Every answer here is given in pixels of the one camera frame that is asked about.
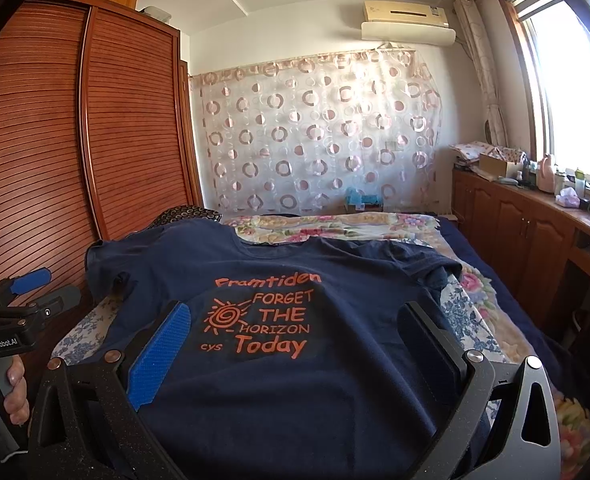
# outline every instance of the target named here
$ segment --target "sun graphic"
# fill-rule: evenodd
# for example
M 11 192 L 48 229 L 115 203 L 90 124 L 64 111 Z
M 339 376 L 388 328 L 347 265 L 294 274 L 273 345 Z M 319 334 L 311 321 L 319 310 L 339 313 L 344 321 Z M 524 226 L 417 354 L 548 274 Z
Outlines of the sun graphic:
M 211 307 L 208 317 L 204 320 L 204 323 L 207 323 L 204 332 L 208 332 L 208 330 L 212 328 L 215 335 L 219 335 L 218 329 L 226 330 L 226 332 L 234 332 L 235 330 L 231 327 L 235 323 L 239 323 L 240 325 L 248 324 L 242 319 L 242 317 L 248 313 L 247 311 L 251 300 L 243 301 L 239 304 L 230 303 L 230 301 L 222 303 L 217 298 L 214 298 L 214 300 L 217 304 L 214 304 Z

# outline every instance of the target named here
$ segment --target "window frame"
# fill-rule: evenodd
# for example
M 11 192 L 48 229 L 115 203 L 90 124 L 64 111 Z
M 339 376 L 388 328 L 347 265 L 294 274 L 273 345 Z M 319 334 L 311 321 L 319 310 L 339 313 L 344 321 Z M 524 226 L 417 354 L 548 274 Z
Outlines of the window frame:
M 521 75 L 526 91 L 526 107 L 530 127 L 530 154 L 533 160 L 540 160 L 545 153 L 554 152 L 552 133 L 553 115 L 543 87 L 539 60 L 537 57 L 537 34 L 529 20 L 521 21 L 517 10 L 509 0 L 499 0 L 504 11 L 510 34 L 520 62 Z

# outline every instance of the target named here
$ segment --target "bed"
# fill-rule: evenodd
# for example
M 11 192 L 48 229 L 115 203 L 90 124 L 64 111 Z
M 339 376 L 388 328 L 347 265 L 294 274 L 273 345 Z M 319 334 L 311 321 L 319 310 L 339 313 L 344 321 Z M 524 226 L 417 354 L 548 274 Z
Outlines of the bed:
M 481 350 L 495 361 L 520 362 L 536 353 L 553 384 L 562 444 L 562 478 L 573 478 L 590 456 L 590 378 L 565 350 L 533 325 L 491 267 L 476 255 L 449 220 L 419 214 L 362 213 L 239 217 L 225 223 L 249 242 L 302 242 L 311 236 L 395 239 L 428 245 L 458 260 L 463 272 L 459 281 L 449 277 L 440 307 L 461 345 Z M 106 297 L 60 341 L 53 355 L 63 357 L 68 364 L 91 356 L 104 340 L 119 307 L 119 297 Z M 487 413 L 492 421 L 496 406 L 490 403 Z

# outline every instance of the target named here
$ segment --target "navy blue blanket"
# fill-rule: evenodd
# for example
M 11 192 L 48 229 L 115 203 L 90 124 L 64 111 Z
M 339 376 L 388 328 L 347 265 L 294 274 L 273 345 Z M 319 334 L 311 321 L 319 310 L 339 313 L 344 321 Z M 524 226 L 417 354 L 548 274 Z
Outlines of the navy blue blanket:
M 555 387 L 565 396 L 578 399 L 582 406 L 590 410 L 590 377 L 582 366 L 568 351 L 547 337 L 534 325 L 502 283 L 502 280 L 492 270 L 492 267 L 475 253 L 475 250 L 457 229 L 456 225 L 445 218 L 440 218 L 440 223 L 441 235 L 455 251 L 457 257 L 478 269 L 486 278 L 492 280 L 491 284 L 497 293 L 499 307 L 508 314 L 530 344 L 533 345 Z

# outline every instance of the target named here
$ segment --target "pink bottle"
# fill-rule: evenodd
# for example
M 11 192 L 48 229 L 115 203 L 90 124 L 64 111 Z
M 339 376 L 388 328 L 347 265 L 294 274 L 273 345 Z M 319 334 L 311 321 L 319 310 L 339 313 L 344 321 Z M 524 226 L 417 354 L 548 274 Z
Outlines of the pink bottle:
M 544 155 L 544 158 L 539 161 L 537 187 L 546 193 L 555 192 L 555 171 L 553 165 L 553 155 Z

